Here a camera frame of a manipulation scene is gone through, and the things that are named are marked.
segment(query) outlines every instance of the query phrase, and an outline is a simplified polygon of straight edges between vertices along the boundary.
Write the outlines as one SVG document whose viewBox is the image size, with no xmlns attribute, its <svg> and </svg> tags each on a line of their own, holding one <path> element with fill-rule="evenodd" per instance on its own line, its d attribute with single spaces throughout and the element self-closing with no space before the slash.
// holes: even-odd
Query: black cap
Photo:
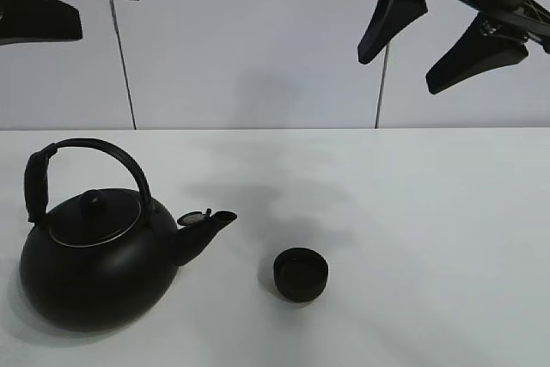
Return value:
<svg viewBox="0 0 550 367">
<path fill-rule="evenodd" d="M 287 249 L 275 259 L 273 275 L 277 289 L 285 298 L 307 303 L 325 290 L 328 263 L 311 249 Z"/>
</svg>

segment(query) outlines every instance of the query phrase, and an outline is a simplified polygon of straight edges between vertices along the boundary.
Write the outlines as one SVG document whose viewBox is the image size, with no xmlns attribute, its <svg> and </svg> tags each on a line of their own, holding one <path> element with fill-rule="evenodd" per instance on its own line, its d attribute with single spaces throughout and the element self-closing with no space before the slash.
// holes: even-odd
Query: spout flap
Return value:
<svg viewBox="0 0 550 367">
<path fill-rule="evenodd" d="M 172 255 L 177 266 L 184 266 L 199 256 L 219 231 L 237 219 L 234 212 L 219 211 L 212 216 L 209 212 L 207 211 L 205 214 L 193 213 L 193 215 L 202 215 L 199 220 L 178 220 L 179 223 L 189 224 L 180 229 L 172 239 Z"/>
</svg>

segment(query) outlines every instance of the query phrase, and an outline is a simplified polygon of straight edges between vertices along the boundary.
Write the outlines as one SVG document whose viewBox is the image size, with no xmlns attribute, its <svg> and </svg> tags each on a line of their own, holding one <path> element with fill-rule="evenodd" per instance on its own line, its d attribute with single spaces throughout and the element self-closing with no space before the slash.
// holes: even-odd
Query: kettle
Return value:
<svg viewBox="0 0 550 367">
<path fill-rule="evenodd" d="M 89 190 L 46 212 L 47 168 L 58 149 L 81 147 L 116 158 L 139 191 Z M 21 285 L 33 307 L 73 331 L 123 325 L 150 309 L 179 266 L 203 252 L 236 220 L 233 212 L 191 212 L 178 220 L 151 197 L 143 170 L 121 148 L 93 138 L 67 139 L 32 154 L 25 170 L 25 202 L 34 227 L 23 250 Z"/>
</svg>

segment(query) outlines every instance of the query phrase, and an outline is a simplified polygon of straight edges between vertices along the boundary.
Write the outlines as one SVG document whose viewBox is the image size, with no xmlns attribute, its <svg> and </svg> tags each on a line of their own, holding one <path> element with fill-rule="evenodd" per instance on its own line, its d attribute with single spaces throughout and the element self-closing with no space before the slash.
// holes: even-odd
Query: table surface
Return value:
<svg viewBox="0 0 550 367">
<path fill-rule="evenodd" d="M 116 332 L 66 333 L 24 303 L 28 155 L 62 138 L 128 150 L 175 216 L 239 220 Z M 0 132 L 0 365 L 547 367 L 550 130 Z M 108 156 L 62 150 L 51 205 L 134 187 Z M 270 265 L 304 246 L 327 290 L 298 305 Z"/>
</svg>

